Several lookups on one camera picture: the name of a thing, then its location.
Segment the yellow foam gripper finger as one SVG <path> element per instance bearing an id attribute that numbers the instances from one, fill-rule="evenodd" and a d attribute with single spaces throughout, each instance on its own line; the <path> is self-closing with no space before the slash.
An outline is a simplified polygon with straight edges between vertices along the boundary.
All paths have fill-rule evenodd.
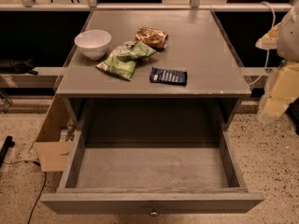
<path id="1" fill-rule="evenodd" d="M 299 63 L 286 63 L 267 79 L 258 120 L 277 120 L 299 98 Z"/>

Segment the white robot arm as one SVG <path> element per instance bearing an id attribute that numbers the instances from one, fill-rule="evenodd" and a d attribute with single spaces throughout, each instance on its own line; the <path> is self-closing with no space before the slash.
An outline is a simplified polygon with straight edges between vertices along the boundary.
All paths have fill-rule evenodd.
<path id="1" fill-rule="evenodd" d="M 299 0 L 282 21 L 258 39 L 258 49 L 275 49 L 285 64 L 267 79 L 265 94 L 259 105 L 259 119 L 279 119 L 289 105 L 299 98 Z"/>

